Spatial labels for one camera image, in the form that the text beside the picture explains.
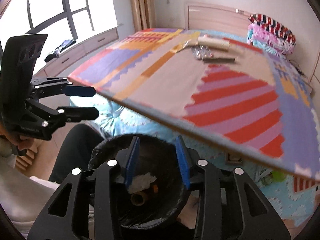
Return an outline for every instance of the blue gripper pad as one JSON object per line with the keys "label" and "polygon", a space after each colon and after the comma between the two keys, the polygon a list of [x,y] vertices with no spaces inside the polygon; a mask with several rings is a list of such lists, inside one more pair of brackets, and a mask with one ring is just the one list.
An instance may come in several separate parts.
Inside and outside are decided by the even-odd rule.
{"label": "blue gripper pad", "polygon": [[139,146],[140,146],[140,139],[139,137],[136,137],[136,139],[133,142],[131,142],[130,147],[128,149],[128,151],[130,151],[130,157],[125,169],[125,180],[124,180],[124,184],[127,189],[132,184],[134,171],[135,171],[136,164],[139,157]]}
{"label": "blue gripper pad", "polygon": [[190,189],[190,170],[189,170],[189,165],[186,158],[187,153],[185,152],[186,148],[183,145],[183,142],[181,142],[180,137],[176,138],[175,146],[176,146],[176,154],[177,154],[177,159],[179,163],[182,182],[187,189]]}
{"label": "blue gripper pad", "polygon": [[66,86],[62,91],[66,96],[76,97],[89,97],[92,98],[96,94],[96,90],[93,87],[82,86]]}

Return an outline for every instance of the drawer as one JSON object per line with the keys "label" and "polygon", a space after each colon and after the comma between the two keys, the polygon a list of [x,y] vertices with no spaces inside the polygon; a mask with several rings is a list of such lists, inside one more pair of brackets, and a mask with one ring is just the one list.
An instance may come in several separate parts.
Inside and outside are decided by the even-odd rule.
{"label": "drawer", "polygon": [[38,71],[36,74],[33,75],[34,77],[47,77],[47,74],[45,73],[44,69]]}
{"label": "drawer", "polygon": [[112,41],[115,41],[119,38],[118,32],[116,29],[111,29],[93,36],[92,38],[83,42],[84,50],[88,54],[103,45],[106,45]]}
{"label": "drawer", "polygon": [[73,63],[85,56],[83,44],[78,44],[73,48],[67,49],[54,62],[44,67],[48,77],[56,77],[59,73],[71,66]]}

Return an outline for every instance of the wall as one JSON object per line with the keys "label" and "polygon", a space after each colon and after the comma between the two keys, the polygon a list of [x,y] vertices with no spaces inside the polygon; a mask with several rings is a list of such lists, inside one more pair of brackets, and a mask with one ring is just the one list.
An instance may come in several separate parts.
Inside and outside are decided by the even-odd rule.
{"label": "wall", "polygon": [[169,4],[167,0],[155,0],[157,26],[184,28],[185,1],[220,4],[273,17],[296,35],[296,51],[290,58],[308,77],[312,76],[320,49],[320,22],[306,0],[170,0]]}
{"label": "wall", "polygon": [[130,0],[113,0],[118,25],[119,39],[134,33],[133,17]]}

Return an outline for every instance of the black cloth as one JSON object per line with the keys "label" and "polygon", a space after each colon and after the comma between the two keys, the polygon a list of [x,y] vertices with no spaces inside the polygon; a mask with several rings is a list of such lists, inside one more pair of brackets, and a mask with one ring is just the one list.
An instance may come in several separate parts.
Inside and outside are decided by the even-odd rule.
{"label": "black cloth", "polygon": [[61,182],[74,168],[88,169],[94,147],[104,139],[91,127],[77,124],[64,139],[49,181]]}

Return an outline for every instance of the window frame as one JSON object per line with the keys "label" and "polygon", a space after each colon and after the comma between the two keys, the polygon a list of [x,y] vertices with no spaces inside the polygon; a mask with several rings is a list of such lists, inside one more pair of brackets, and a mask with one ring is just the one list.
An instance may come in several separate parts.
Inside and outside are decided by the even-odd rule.
{"label": "window frame", "polygon": [[[33,26],[32,17],[31,17],[31,11],[30,11],[30,3],[29,3],[29,0],[27,0],[26,6],[27,6],[27,13],[28,13],[28,20],[29,20],[30,30],[27,31],[25,34],[36,34],[36,33],[39,33],[40,31],[44,30],[45,28],[49,27],[50,25],[52,25],[52,24],[54,24],[54,23],[56,23],[56,22],[58,22],[58,21],[60,21],[60,20],[62,20],[64,18],[66,18],[67,21],[68,21],[68,24],[69,24],[69,28],[70,28],[70,31],[71,31],[71,34],[72,34],[72,38],[74,40],[77,40],[78,39],[78,35],[77,35],[76,28],[75,28],[75,24],[73,22],[72,15],[74,15],[74,14],[76,14],[78,12],[81,12],[81,11],[85,11],[85,10],[88,12],[90,25],[91,25],[92,31],[94,32],[94,26],[93,26],[93,21],[92,21],[92,18],[91,18],[91,13],[90,13],[88,0],[85,0],[85,3],[86,3],[86,7],[80,8],[80,9],[78,9],[76,11],[71,11],[69,0],[62,0],[62,6],[63,6],[63,12],[62,13],[57,14],[57,15],[53,16],[52,18],[45,20],[44,22],[40,23],[37,26]],[[2,56],[3,56],[3,47],[2,47],[2,44],[1,44],[1,40],[0,40],[0,63],[1,63],[1,60],[2,60]]]}

